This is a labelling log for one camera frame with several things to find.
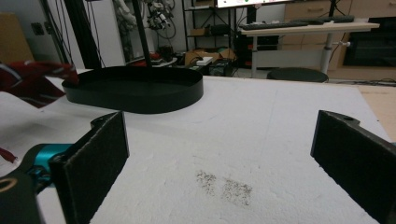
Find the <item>cardboard box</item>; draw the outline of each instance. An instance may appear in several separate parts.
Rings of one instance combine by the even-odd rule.
[[[210,7],[214,7],[215,6],[215,0],[196,0],[195,2],[195,7],[201,7],[201,6],[210,6]]]
[[[209,35],[209,28],[192,29],[190,35]]]
[[[218,59],[230,59],[232,62],[236,59],[235,53],[229,48],[213,49],[193,49],[186,52],[184,64],[188,65],[197,61],[197,57],[212,57],[212,63]]]
[[[18,18],[13,13],[0,13],[0,62],[33,61]]]

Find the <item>black tray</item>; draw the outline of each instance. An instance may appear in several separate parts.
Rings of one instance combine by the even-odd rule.
[[[78,85],[62,83],[70,102],[138,114],[179,110],[204,95],[202,74],[185,68],[115,66],[78,77]]]

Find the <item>black stool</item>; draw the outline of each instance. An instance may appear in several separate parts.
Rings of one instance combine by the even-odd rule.
[[[278,68],[267,75],[267,79],[305,81],[305,82],[327,82],[329,77],[319,71],[308,68]]]

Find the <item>computer screen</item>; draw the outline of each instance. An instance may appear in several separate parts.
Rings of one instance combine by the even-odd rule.
[[[292,0],[218,0],[217,7],[249,7],[255,5],[272,5],[292,2]]]

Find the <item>drawer handle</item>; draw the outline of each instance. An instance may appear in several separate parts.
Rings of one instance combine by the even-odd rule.
[[[324,7],[309,7],[308,11],[323,11]]]

